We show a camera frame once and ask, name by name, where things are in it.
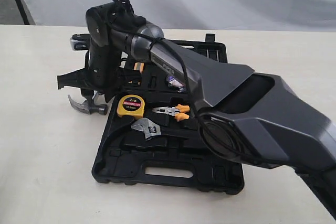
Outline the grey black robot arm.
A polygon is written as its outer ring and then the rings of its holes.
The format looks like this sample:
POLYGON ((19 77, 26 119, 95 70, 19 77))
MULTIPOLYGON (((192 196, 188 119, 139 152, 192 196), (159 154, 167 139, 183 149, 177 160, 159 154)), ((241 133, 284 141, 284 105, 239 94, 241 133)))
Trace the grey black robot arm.
POLYGON ((124 83, 120 58, 152 62, 185 85, 200 135, 217 156, 263 168, 286 165, 335 215, 335 124, 280 76, 221 63, 179 46, 124 4, 86 12, 85 66, 58 76, 58 87, 109 92, 124 83))

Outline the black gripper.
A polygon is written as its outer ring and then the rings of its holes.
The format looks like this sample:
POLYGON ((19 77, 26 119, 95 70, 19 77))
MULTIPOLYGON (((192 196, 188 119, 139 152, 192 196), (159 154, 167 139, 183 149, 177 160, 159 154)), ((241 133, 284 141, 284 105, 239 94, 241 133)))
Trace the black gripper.
POLYGON ((109 35, 74 34, 70 40, 75 51, 87 49, 82 69, 57 76, 58 90, 80 88, 83 98, 97 101, 118 79, 122 51, 113 45, 109 35))

